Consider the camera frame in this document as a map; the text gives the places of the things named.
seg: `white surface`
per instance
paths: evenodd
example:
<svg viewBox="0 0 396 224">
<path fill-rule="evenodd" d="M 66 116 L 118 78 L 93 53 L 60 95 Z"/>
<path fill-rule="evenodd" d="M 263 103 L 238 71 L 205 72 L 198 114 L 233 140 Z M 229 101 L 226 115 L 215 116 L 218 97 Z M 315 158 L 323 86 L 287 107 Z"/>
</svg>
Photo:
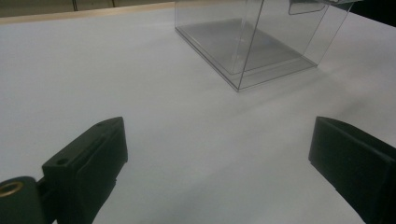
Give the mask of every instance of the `white surface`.
<svg viewBox="0 0 396 224">
<path fill-rule="evenodd" d="M 316 116 L 396 146 L 396 29 L 350 15 L 319 69 L 236 93 L 173 9 L 0 26 L 0 177 L 123 116 L 130 160 L 95 224 L 363 223 L 308 162 Z"/>
</svg>

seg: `clear plastic box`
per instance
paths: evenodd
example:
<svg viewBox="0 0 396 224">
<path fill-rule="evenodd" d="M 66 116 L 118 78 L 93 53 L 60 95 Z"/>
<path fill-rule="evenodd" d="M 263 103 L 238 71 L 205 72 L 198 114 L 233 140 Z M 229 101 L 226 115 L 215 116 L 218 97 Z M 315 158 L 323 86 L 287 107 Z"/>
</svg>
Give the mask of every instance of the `clear plastic box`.
<svg viewBox="0 0 396 224">
<path fill-rule="evenodd" d="M 176 0 L 176 30 L 236 90 L 315 67 L 357 0 Z"/>
</svg>

